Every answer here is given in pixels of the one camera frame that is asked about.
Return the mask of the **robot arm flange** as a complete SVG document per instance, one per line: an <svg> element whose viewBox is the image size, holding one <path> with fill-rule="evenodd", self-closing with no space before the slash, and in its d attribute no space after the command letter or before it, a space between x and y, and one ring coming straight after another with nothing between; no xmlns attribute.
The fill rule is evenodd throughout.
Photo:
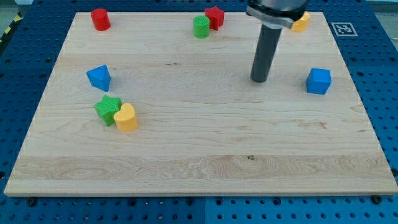
<svg viewBox="0 0 398 224"><path fill-rule="evenodd" d="M309 0L250 0L246 13L270 29L291 29L308 6Z"/></svg>

